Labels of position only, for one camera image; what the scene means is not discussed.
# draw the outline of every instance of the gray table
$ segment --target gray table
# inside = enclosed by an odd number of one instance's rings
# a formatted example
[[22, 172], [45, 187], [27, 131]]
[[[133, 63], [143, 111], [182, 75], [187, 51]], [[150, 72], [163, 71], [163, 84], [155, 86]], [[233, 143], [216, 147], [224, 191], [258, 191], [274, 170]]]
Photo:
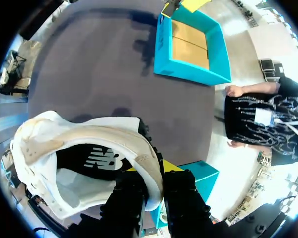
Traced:
[[28, 110], [72, 122], [138, 116], [176, 165], [206, 160], [214, 88], [153, 73], [160, 0], [81, 0], [53, 25], [34, 66]]

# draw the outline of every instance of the cardboard box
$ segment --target cardboard box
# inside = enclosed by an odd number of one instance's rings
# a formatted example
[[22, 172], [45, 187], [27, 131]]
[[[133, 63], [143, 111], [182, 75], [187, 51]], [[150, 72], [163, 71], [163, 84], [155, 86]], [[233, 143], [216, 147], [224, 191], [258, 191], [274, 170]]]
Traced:
[[172, 20], [172, 36], [197, 45], [204, 50], [208, 49], [205, 34], [182, 22]]
[[172, 37], [172, 58], [209, 70], [208, 52], [190, 42]]

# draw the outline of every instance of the teal box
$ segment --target teal box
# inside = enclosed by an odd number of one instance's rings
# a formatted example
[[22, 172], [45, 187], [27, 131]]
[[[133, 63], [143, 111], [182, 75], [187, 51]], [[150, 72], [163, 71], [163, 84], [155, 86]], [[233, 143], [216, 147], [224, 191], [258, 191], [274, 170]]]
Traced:
[[204, 161], [180, 165], [179, 167], [183, 170], [190, 170], [193, 173], [195, 177], [195, 187], [203, 198], [203, 201], [207, 202], [218, 178], [219, 171]]
[[167, 223], [164, 223], [162, 220], [160, 220], [161, 209], [162, 205], [160, 204], [157, 209], [150, 212], [153, 223], [157, 229], [161, 227], [166, 227], [168, 225]]
[[[205, 34], [209, 69], [172, 58], [172, 20], [192, 26]], [[172, 76], [205, 85], [231, 83], [230, 62], [220, 25], [200, 11], [193, 13], [179, 7], [172, 18], [158, 18], [154, 70], [156, 74]]]
[[[219, 171], [204, 161], [197, 161], [190, 164], [180, 165], [178, 167], [183, 170], [188, 169], [192, 172], [195, 177], [195, 187], [197, 188], [197, 191], [203, 198], [204, 202], [207, 202], [217, 180]], [[161, 209], [162, 205], [159, 205], [157, 209], [150, 212], [152, 220], [157, 229], [168, 225], [167, 223], [164, 223], [162, 220], [160, 220]]]

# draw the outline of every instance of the white sneaker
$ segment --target white sneaker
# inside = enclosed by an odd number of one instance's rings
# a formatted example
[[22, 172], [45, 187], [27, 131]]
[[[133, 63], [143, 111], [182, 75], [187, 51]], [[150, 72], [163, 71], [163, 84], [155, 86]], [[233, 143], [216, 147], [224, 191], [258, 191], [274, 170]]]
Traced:
[[11, 142], [18, 177], [64, 219], [106, 203], [116, 173], [134, 167], [147, 186], [146, 211], [152, 211], [162, 201], [162, 176], [139, 125], [140, 119], [132, 117], [75, 124], [54, 111], [41, 113], [25, 122]]

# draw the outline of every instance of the yellow paper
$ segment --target yellow paper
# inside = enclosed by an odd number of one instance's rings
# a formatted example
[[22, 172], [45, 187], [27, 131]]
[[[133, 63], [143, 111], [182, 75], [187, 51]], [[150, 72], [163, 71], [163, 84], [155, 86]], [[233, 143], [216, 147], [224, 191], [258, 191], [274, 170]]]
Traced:
[[[171, 170], [174, 170], [174, 171], [182, 171], [183, 170], [166, 160], [163, 160], [163, 167], [164, 167], [165, 172], [169, 172]], [[136, 171], [136, 169], [134, 167], [132, 167], [132, 168], [128, 169], [128, 171]]]
[[201, 6], [210, 2], [211, 0], [183, 0], [181, 5], [188, 9], [190, 12], [195, 12]]

